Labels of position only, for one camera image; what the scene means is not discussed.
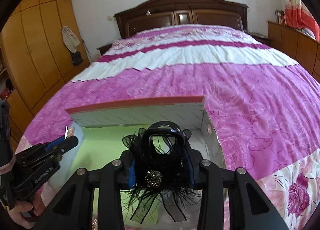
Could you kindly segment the left hand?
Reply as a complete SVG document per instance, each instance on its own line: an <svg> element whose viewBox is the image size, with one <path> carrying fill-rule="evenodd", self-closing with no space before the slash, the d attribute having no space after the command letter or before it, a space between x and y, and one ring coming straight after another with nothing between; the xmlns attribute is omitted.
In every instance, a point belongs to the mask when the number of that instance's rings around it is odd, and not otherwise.
<svg viewBox="0 0 320 230"><path fill-rule="evenodd" d="M16 201L16 205L13 209L7 209L7 213L9 214L13 222L25 229L31 229L34 224L25 220L22 213L33 211L36 216L40 216L46 208L43 203L42 197L38 192L35 193L32 200L32 203L26 201Z"/></svg>

